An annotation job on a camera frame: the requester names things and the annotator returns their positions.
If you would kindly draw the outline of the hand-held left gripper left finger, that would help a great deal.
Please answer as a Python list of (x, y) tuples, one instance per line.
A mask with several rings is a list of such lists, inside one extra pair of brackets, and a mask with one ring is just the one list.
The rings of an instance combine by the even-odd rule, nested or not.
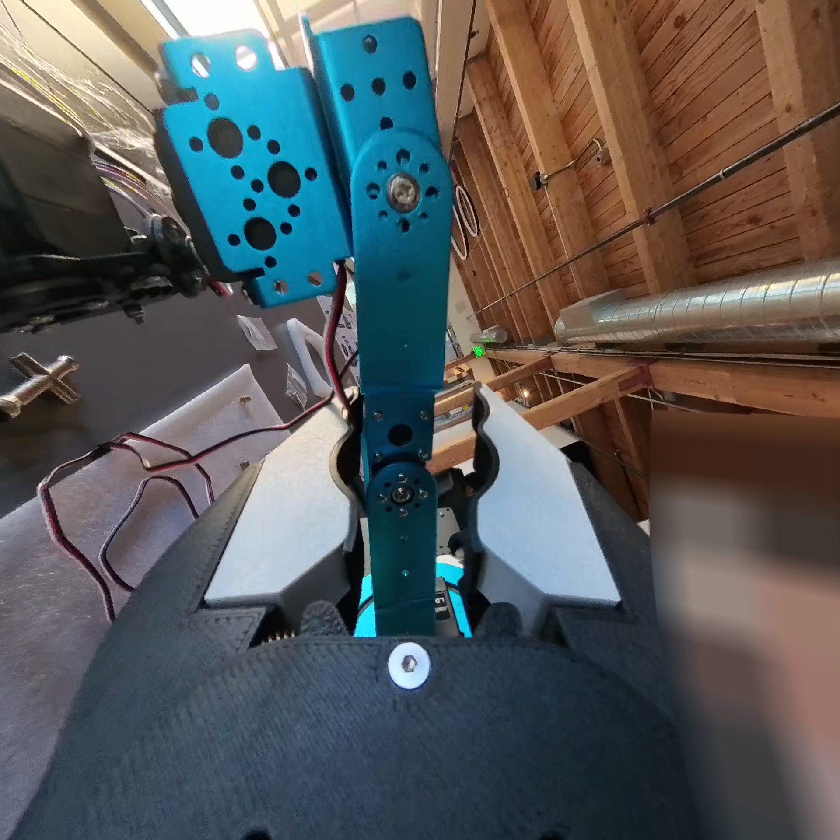
[(364, 569), (361, 518), (335, 478), (348, 432), (329, 402), (265, 457), (204, 595), (210, 607), (274, 607), (298, 629), (313, 602), (346, 621)]

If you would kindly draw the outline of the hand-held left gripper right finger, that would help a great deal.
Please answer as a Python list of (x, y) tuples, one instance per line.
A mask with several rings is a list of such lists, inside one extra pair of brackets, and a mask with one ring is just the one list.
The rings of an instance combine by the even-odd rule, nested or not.
[(472, 421), (468, 594), (515, 606), (527, 635), (541, 634), (554, 606), (616, 607), (571, 462), (486, 384), (476, 386)]

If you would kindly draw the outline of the blue toy robot arm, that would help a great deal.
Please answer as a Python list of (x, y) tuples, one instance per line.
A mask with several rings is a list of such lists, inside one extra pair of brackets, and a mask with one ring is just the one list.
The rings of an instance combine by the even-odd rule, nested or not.
[(46, 94), (2, 79), (2, 333), (45, 330), (239, 285), (263, 310), (333, 294), (349, 275), (360, 393), (340, 393), (328, 327), (324, 365), (349, 421), (344, 488), (369, 522), (374, 631), (443, 632), (435, 616), (428, 466), (443, 384), (454, 185), (426, 39), (413, 16), (319, 27), (298, 16), (306, 63), (276, 67), (254, 29), (159, 47), (154, 154), (175, 217), (112, 200), (150, 190)]

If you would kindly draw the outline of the scattered small parts bags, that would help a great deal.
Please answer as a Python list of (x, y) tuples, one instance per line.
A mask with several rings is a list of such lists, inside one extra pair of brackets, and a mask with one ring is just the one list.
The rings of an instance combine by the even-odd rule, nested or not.
[(283, 358), (286, 359), (287, 364), (286, 396), (300, 408), (307, 407), (307, 383), (289, 361), (291, 357), (288, 352), (278, 345), (274, 333), (268, 329), (261, 318), (246, 317), (239, 314), (236, 316), (236, 320), (247, 341), (257, 352), (285, 354)]

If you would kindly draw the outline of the white foam sheet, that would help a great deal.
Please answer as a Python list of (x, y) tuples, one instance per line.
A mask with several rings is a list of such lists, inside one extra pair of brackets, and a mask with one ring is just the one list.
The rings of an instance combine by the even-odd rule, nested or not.
[[(288, 405), (274, 407), (244, 364), (139, 434), (183, 448), (189, 455), (236, 433), (283, 424), (302, 408), (286, 396), (287, 366), (280, 392)], [(240, 396), (251, 403), (241, 405)], [(221, 497), (243, 464), (258, 462), (290, 432), (263, 433), (228, 444), (201, 465)], [(150, 474), (141, 465), (186, 457), (150, 440), (129, 438), (124, 448), (106, 446), (87, 464), (59, 472), (49, 489), (68, 540), (95, 564), (101, 546)], [(160, 478), (106, 550), (113, 569), (137, 585), (163, 552), (193, 521), (182, 493)], [(49, 535), (37, 497), (2, 518), (2, 810), (15, 811), (32, 795), (53, 751), (81, 677), (109, 621), (99, 585)]]

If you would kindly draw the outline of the metal cross wrench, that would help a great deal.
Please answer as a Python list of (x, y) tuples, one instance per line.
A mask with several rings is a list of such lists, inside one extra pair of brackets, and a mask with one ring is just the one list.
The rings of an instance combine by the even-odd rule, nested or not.
[(80, 399), (79, 393), (67, 383), (67, 377), (80, 369), (79, 362), (72, 357), (61, 355), (49, 364), (42, 364), (28, 353), (18, 353), (9, 362), (24, 379), (1, 395), (2, 422), (18, 417), (27, 405), (46, 394), (63, 404)]

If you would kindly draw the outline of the crumpled clear plastic bag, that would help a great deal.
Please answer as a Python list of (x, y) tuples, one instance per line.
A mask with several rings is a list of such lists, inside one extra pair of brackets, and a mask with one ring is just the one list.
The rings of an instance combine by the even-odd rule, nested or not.
[(85, 60), (62, 70), (1, 26), (2, 85), (53, 112), (105, 151), (120, 154), (146, 174), (164, 179), (154, 148), (151, 111)]

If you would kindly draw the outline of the silver air duct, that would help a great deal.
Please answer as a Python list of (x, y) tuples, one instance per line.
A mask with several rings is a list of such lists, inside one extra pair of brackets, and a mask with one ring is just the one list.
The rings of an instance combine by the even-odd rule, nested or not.
[(838, 335), (837, 257), (657, 295), (605, 292), (564, 308), (554, 325), (566, 345), (836, 343)]

